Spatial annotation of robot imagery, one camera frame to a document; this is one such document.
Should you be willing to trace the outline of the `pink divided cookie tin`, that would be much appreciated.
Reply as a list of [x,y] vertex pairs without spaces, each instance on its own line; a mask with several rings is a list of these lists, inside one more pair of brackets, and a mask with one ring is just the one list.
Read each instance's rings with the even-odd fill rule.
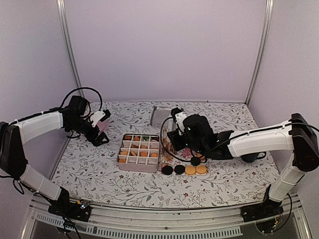
[[[130,135],[131,140],[124,140],[125,135]],[[134,137],[137,136],[140,138],[139,141],[134,141]],[[143,136],[149,136],[149,141],[143,141]],[[151,142],[152,139],[158,139],[158,142]],[[132,144],[138,145],[139,148],[131,148]],[[142,149],[141,145],[148,146],[148,149]],[[121,151],[127,151],[128,155],[121,155]],[[131,156],[130,151],[137,151],[137,156]],[[140,157],[140,152],[148,152],[147,157]],[[158,157],[150,157],[152,152],[156,152]],[[126,163],[119,163],[119,159],[126,159]],[[131,171],[131,172],[141,172],[141,173],[155,173],[158,171],[160,161],[160,138],[157,135],[151,134],[124,134],[119,153],[117,156],[118,168],[122,171]]]

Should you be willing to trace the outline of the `orange swirl biscuit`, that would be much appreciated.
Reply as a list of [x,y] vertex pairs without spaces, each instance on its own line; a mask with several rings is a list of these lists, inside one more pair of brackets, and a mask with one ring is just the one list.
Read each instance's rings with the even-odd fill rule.
[[148,152],[146,152],[146,151],[140,152],[140,157],[147,157],[147,156],[148,156]]

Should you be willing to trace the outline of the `metal serving tongs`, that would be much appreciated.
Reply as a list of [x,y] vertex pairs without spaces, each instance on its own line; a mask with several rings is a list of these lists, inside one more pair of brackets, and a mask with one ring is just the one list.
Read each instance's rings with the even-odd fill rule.
[[[168,150],[171,154],[175,155],[176,151],[172,145],[172,142],[170,141],[169,137],[167,136],[167,133],[170,131],[173,131],[175,129],[174,122],[173,120],[169,119],[163,127],[163,132],[162,132],[162,139],[163,139],[163,144],[166,150]],[[165,150],[163,151],[163,156],[164,160],[167,162],[172,162],[173,157],[167,153]]]

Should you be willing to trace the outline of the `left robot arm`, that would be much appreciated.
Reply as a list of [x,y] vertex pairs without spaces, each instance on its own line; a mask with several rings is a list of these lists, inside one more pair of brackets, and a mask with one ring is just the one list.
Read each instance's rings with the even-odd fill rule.
[[73,137],[83,136],[93,146],[109,142],[104,127],[111,116],[108,109],[93,112],[90,103],[81,96],[72,96],[68,105],[42,111],[12,122],[0,124],[0,168],[20,184],[20,192],[28,189],[43,196],[63,216],[70,216],[74,209],[84,209],[70,201],[69,192],[53,183],[44,174],[44,165],[32,167],[28,156],[49,156],[62,138],[64,130]]

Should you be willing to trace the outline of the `pink plate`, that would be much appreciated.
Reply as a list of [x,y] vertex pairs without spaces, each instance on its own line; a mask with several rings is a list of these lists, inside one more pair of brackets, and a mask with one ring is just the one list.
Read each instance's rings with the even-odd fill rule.
[[99,128],[100,131],[104,131],[106,126],[107,126],[107,120],[104,121],[98,121],[97,127]]

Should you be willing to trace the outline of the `floral cookie tray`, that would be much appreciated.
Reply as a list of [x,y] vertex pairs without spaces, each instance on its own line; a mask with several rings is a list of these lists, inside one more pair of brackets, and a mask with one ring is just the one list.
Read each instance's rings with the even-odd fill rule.
[[[162,144],[160,145],[161,146],[161,153],[160,153],[160,171],[161,169],[166,166],[166,165],[169,165],[171,166],[173,169],[175,168],[175,166],[177,165],[183,165],[184,167],[186,166],[189,166],[189,165],[192,165],[196,168],[196,166],[198,165],[205,165],[207,167],[207,172],[205,174],[198,174],[198,173],[195,173],[194,175],[189,175],[189,176],[203,176],[203,175],[206,175],[208,174],[208,165],[205,161],[205,158],[201,158],[200,159],[200,163],[197,165],[194,161],[193,161],[193,164],[190,162],[191,159],[196,156],[196,157],[200,157],[201,155],[199,153],[195,153],[194,151],[191,151],[189,148],[184,148],[182,149],[181,151],[179,152],[176,152],[175,155],[171,154],[168,150],[165,149],[164,147],[164,144],[163,144],[163,139],[162,139]],[[163,151],[166,151],[167,153],[169,153],[172,157],[173,157],[173,160],[172,162],[167,162],[164,160],[164,156],[163,156]],[[176,176],[188,176],[185,174],[185,172],[181,175],[177,175],[174,171],[171,175],[176,175]]]

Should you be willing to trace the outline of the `black sandwich cookie right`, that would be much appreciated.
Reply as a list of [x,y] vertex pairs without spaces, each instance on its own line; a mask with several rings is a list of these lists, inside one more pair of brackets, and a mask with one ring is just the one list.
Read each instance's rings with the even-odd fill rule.
[[174,168],[174,172],[177,174],[177,175],[181,175],[185,172],[185,167],[183,165],[177,165],[175,166]]

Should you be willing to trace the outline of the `black sandwich cookie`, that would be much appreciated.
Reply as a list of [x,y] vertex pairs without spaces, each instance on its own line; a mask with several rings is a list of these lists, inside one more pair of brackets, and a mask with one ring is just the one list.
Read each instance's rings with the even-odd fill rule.
[[183,165],[177,165],[175,166],[174,168],[174,172],[177,174],[177,175],[181,175],[185,172],[185,167]]
[[164,174],[164,175],[171,175],[173,173],[173,168],[169,165],[166,165],[164,166],[162,169],[161,169],[161,172]]

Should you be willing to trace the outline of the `yellow round biscuit left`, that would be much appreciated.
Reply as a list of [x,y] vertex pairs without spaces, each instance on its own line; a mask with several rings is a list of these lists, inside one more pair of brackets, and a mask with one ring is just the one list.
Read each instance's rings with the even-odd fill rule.
[[196,173],[196,168],[192,165],[185,167],[185,174],[186,175],[194,175]]

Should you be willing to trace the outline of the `black sandwich cookie left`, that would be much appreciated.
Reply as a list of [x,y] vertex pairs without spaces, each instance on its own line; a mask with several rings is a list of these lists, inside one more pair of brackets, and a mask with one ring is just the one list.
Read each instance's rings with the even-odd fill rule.
[[161,169],[161,172],[164,174],[164,175],[171,175],[173,173],[173,168],[169,165],[166,165],[164,166],[162,169]]

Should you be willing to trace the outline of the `silver metal tray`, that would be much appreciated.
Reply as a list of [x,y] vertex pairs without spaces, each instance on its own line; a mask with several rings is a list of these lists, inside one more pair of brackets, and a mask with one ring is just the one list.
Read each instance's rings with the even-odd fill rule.
[[171,117],[171,111],[173,111],[174,114],[177,114],[181,111],[184,111],[184,109],[180,107],[167,108],[155,106],[152,112],[150,125],[154,127],[161,127],[163,121],[166,118]]

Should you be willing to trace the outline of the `dark blue mug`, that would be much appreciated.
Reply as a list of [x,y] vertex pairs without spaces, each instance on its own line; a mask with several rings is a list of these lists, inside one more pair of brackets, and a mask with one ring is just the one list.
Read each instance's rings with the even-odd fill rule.
[[266,156],[267,156],[266,152],[259,152],[259,153],[245,154],[245,155],[242,155],[241,158],[244,162],[252,163],[256,160],[263,159]]

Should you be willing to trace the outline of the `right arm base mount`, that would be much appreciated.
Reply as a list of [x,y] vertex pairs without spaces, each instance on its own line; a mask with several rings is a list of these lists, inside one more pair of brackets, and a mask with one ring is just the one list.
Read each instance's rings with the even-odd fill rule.
[[275,202],[269,199],[258,204],[240,208],[240,215],[243,218],[244,222],[251,222],[272,217],[282,214],[283,212],[284,210],[282,207],[282,202]]

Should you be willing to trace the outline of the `aluminium frame post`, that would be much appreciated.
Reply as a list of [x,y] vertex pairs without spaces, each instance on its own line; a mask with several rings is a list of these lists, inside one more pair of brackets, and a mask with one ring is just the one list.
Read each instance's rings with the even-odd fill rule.
[[271,27],[273,7],[274,7],[274,1],[266,0],[266,7],[265,7],[265,13],[264,13],[260,44],[258,48],[255,65],[253,68],[253,73],[252,73],[252,78],[250,81],[248,93],[245,100],[245,105],[248,107],[251,105],[251,102],[253,100],[253,95],[258,82],[258,78],[259,78],[259,74],[260,74],[260,70],[262,66],[262,61],[263,61],[263,56],[266,50],[267,40],[268,40],[269,31]]
[[66,14],[66,7],[65,7],[65,1],[64,0],[57,0],[57,10],[58,10],[58,16],[60,20],[60,26],[62,30],[62,35],[65,43],[65,48],[67,52],[67,57],[68,61],[70,64],[71,68],[71,73],[73,77],[73,81],[75,84],[75,88],[80,88],[82,87],[79,73],[78,73],[78,68],[74,56],[74,51],[71,43],[71,36],[69,32],[69,27],[68,27],[68,22],[67,22],[67,14]]

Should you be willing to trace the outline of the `right aluminium frame post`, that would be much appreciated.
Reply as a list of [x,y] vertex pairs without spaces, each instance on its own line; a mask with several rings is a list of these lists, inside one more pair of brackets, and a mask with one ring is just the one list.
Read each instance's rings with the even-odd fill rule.
[[260,70],[262,66],[262,61],[263,61],[263,56],[266,50],[267,40],[268,40],[269,31],[271,27],[273,7],[274,7],[274,1],[266,0],[266,7],[265,7],[265,13],[264,13],[260,44],[258,48],[255,65],[253,68],[253,73],[252,73],[252,78],[250,81],[248,93],[245,100],[245,105],[248,107],[251,105],[251,102],[253,100],[253,95],[258,82],[258,78],[259,78],[259,74],[260,74]]

